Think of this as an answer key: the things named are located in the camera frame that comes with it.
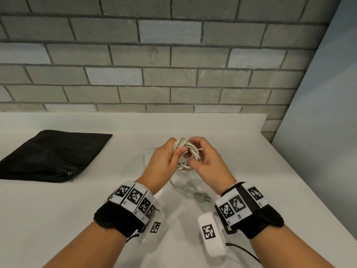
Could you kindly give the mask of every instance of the black cable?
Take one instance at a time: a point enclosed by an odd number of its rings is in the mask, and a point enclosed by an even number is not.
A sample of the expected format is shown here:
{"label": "black cable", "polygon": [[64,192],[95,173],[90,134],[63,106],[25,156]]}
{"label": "black cable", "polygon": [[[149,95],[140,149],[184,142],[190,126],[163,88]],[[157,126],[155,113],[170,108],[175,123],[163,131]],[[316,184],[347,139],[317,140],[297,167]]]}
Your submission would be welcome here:
{"label": "black cable", "polygon": [[243,247],[240,247],[239,245],[236,245],[236,244],[233,244],[233,243],[226,243],[226,246],[235,246],[235,247],[238,247],[238,248],[242,249],[243,251],[247,252],[249,255],[251,255],[253,258],[255,258],[255,260],[256,260],[257,262],[260,263],[259,259],[258,259],[256,256],[254,256],[252,253],[250,253],[247,249],[244,249]]}
{"label": "black cable", "polygon": [[140,235],[140,234],[135,234],[135,235],[132,235],[131,237],[129,237],[129,239],[127,239],[127,240],[126,240],[126,242],[125,242],[125,243],[129,242],[129,241],[130,241],[130,239],[132,239],[132,238],[139,237],[139,235]]}

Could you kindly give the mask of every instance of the left hand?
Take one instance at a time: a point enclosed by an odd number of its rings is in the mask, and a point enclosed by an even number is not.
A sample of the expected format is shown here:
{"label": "left hand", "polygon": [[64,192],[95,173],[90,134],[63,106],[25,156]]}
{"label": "left hand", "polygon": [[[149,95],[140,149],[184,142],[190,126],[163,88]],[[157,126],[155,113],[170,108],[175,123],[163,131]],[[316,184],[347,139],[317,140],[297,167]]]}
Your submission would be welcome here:
{"label": "left hand", "polygon": [[175,138],[171,137],[164,145],[155,149],[144,173],[136,180],[156,194],[171,179],[180,157],[187,151],[183,146],[172,152]]}

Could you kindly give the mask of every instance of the gray brick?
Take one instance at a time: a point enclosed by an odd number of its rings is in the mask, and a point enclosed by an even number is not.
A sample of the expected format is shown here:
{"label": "gray brick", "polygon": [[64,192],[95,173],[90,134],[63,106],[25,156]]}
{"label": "gray brick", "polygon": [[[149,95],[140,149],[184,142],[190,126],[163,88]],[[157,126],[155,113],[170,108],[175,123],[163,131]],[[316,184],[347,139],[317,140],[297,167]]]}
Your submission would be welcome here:
{"label": "gray brick", "polygon": [[234,20],[238,0],[172,0],[172,17]]}
{"label": "gray brick", "polygon": [[171,88],[171,103],[218,103],[221,89]]}
{"label": "gray brick", "polygon": [[265,89],[224,89],[221,103],[230,104],[264,104],[270,90]]}
{"label": "gray brick", "polygon": [[140,68],[87,67],[92,85],[142,85]]}
{"label": "gray brick", "polygon": [[264,131],[264,132],[261,132],[261,134],[266,138],[266,140],[269,141],[269,143],[271,143],[273,141],[276,133],[273,133],[270,131]]}
{"label": "gray brick", "polygon": [[316,51],[288,50],[282,69],[307,70]]}
{"label": "gray brick", "polygon": [[302,22],[331,22],[340,0],[309,0]]}
{"label": "gray brick", "polygon": [[259,46],[264,28],[259,23],[205,22],[202,44]]}
{"label": "gray brick", "polygon": [[101,0],[105,15],[170,18],[170,0]]}
{"label": "gray brick", "polygon": [[143,104],[98,104],[99,112],[145,112]]}
{"label": "gray brick", "polygon": [[195,105],[195,113],[239,113],[241,105]]}
{"label": "gray brick", "polygon": [[164,112],[164,113],[193,113],[193,105],[183,105],[183,104],[149,104],[147,105],[148,112]]}
{"label": "gray brick", "polygon": [[106,45],[48,44],[47,49],[55,64],[111,65]]}
{"label": "gray brick", "polygon": [[0,0],[0,13],[29,12],[25,0]]}
{"label": "gray brick", "polygon": [[172,67],[224,67],[229,49],[172,47]]}
{"label": "gray brick", "polygon": [[0,25],[0,39],[7,39],[7,36],[1,25]]}
{"label": "gray brick", "polygon": [[242,0],[238,19],[247,21],[297,21],[305,0]]}
{"label": "gray brick", "polygon": [[200,70],[198,86],[247,87],[250,74],[243,70]]}
{"label": "gray brick", "polygon": [[46,48],[35,43],[0,43],[0,63],[50,64]]}
{"label": "gray brick", "polygon": [[147,86],[195,86],[196,70],[144,68],[144,82]]}
{"label": "gray brick", "polygon": [[109,18],[72,18],[78,41],[138,42],[135,20]]}
{"label": "gray brick", "polygon": [[268,104],[290,104],[296,90],[272,90]]}
{"label": "gray brick", "polygon": [[101,15],[98,0],[29,0],[29,4],[39,13]]}
{"label": "gray brick", "polygon": [[113,63],[118,66],[170,66],[170,47],[110,46]]}
{"label": "gray brick", "polygon": [[59,17],[2,17],[12,39],[74,40],[68,19]]}
{"label": "gray brick", "polygon": [[270,24],[262,45],[317,48],[326,29],[326,26]]}
{"label": "gray brick", "polygon": [[267,119],[264,122],[262,131],[277,131],[281,123],[281,119]]}
{"label": "gray brick", "polygon": [[249,87],[298,88],[304,72],[253,71]]}
{"label": "gray brick", "polygon": [[279,68],[286,51],[272,49],[232,49],[228,67]]}
{"label": "gray brick", "polygon": [[65,86],[70,103],[119,103],[115,86]]}
{"label": "gray brick", "polygon": [[66,103],[67,99],[61,86],[12,85],[7,87],[15,101],[30,103]]}
{"label": "gray brick", "polygon": [[200,44],[201,22],[139,21],[142,43]]}
{"label": "gray brick", "polygon": [[0,85],[0,101],[12,101],[10,94],[7,92],[4,86]]}
{"label": "gray brick", "polygon": [[273,106],[273,105],[244,105],[241,113],[267,113],[268,119],[282,119],[285,116],[287,106]]}
{"label": "gray brick", "polygon": [[120,87],[119,93],[122,103],[170,103],[167,87]]}
{"label": "gray brick", "polygon": [[0,65],[1,84],[30,84],[28,76],[23,67]]}
{"label": "gray brick", "polygon": [[39,103],[0,103],[0,112],[45,112]]}
{"label": "gray brick", "polygon": [[48,112],[96,112],[94,104],[45,104]]}
{"label": "gray brick", "polygon": [[82,67],[26,67],[35,84],[87,85]]}

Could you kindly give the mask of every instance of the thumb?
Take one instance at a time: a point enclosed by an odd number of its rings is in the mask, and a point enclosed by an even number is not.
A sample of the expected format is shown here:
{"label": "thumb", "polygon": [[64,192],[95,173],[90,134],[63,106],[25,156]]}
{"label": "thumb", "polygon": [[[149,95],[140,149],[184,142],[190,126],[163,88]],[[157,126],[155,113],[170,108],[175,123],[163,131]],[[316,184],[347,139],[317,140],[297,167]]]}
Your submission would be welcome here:
{"label": "thumb", "polygon": [[198,168],[202,165],[201,162],[197,161],[195,158],[187,158],[187,164],[192,167],[196,172],[198,172]]}
{"label": "thumb", "polygon": [[187,151],[187,147],[183,146],[180,147],[178,149],[176,149],[171,156],[171,160],[170,160],[170,166],[171,167],[176,167],[176,165],[178,164],[179,159],[181,158],[181,156]]}

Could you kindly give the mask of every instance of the white cable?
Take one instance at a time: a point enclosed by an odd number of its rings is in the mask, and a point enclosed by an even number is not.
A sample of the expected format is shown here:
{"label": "white cable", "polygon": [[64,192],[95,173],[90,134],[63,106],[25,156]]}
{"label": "white cable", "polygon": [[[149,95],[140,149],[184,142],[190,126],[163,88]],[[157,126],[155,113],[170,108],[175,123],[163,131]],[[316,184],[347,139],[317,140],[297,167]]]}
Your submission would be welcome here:
{"label": "white cable", "polygon": [[[175,143],[173,144],[172,151],[174,152],[176,149],[186,146],[188,148],[188,151],[191,152],[192,157],[195,158],[197,161],[201,161],[201,156],[199,154],[199,150],[195,147],[194,144],[191,143],[190,139],[186,139],[184,137],[181,137],[180,139],[176,140]],[[180,172],[190,172],[193,169],[187,164],[187,162],[179,162],[176,166],[176,171]],[[169,180],[170,184],[175,188],[175,190],[185,194],[188,197],[192,197],[197,199],[199,202],[211,202],[211,198],[204,192],[196,192],[196,191],[191,191],[191,190],[184,190],[177,185],[175,185],[171,180]]]}
{"label": "white cable", "polygon": [[[185,139],[184,137],[181,137],[180,139],[175,141],[172,147],[172,152],[174,152],[176,149],[182,146],[186,146],[188,148],[188,151],[191,152],[193,158],[195,158],[199,162],[201,161],[199,149],[196,148],[195,145],[191,143],[190,139]],[[192,170],[193,169],[187,164],[187,162],[179,162],[176,166],[176,171],[190,172]]]}

